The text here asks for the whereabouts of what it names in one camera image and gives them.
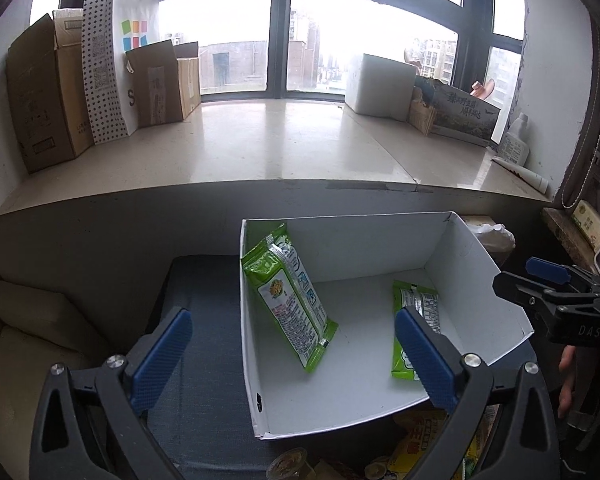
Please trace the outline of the person's right hand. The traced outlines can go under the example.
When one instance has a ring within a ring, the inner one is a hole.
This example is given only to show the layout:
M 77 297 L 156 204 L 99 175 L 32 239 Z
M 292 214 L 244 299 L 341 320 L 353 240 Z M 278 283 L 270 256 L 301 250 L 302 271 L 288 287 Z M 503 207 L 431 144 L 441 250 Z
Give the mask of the person's right hand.
M 576 382 L 576 354 L 577 348 L 575 346 L 565 346 L 560 358 L 558 370 L 562 374 L 562 388 L 559 393 L 557 415 L 559 418 L 565 416 L 568 413 L 573 397 L 573 387 Z

